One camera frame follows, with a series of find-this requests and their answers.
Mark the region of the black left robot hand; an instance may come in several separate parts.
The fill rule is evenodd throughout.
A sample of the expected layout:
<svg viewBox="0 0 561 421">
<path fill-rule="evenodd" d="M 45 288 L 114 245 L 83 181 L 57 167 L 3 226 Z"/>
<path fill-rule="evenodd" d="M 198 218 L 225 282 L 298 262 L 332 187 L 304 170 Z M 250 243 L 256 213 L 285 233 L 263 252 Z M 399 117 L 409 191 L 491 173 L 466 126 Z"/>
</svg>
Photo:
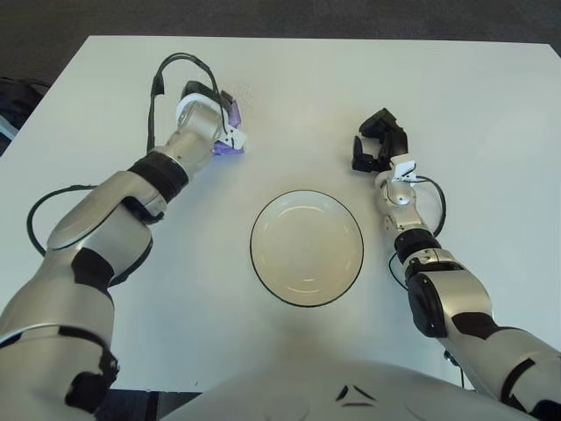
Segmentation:
<svg viewBox="0 0 561 421">
<path fill-rule="evenodd" d="M 217 113 L 220 112 L 219 108 L 221 106 L 225 114 L 230 114 L 233 105 L 233 97 L 224 90 L 220 90 L 216 93 L 212 88 L 207 87 L 201 82 L 189 81 L 181 93 L 181 100 L 177 106 L 176 116 L 179 117 L 183 109 L 189 103 L 193 102 L 202 103 Z"/>
</svg>

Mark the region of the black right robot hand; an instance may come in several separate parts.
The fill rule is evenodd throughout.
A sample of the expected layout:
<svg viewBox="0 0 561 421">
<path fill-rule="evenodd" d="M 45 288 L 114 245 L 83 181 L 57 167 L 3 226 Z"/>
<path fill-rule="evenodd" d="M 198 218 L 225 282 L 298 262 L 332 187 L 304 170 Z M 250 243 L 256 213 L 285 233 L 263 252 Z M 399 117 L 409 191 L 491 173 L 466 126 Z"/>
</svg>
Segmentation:
<svg viewBox="0 0 561 421">
<path fill-rule="evenodd" d="M 363 152 L 362 139 L 375 139 L 380 145 L 377 156 Z M 392 158 L 408 153 L 408 137 L 397 124 L 396 117 L 386 108 L 374 113 L 359 127 L 354 137 L 352 169 L 359 172 L 388 171 Z"/>
</svg>

